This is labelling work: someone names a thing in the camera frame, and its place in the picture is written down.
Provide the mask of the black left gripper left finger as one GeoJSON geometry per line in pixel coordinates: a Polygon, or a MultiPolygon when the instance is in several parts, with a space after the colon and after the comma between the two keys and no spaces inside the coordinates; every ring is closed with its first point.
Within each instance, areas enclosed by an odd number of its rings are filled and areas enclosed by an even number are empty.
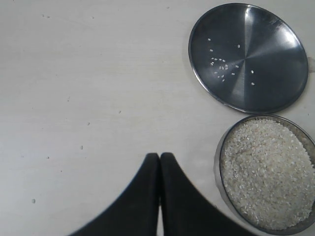
{"type": "Polygon", "coordinates": [[[160,159],[149,153],[123,193],[73,236],[155,236],[157,234],[160,159]]]}

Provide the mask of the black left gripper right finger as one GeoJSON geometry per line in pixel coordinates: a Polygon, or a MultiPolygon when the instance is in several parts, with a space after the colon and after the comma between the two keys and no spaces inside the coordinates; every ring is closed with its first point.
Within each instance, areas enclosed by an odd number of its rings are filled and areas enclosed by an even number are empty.
{"type": "Polygon", "coordinates": [[[161,209],[165,236],[252,236],[209,203],[172,153],[160,156],[161,209]]]}

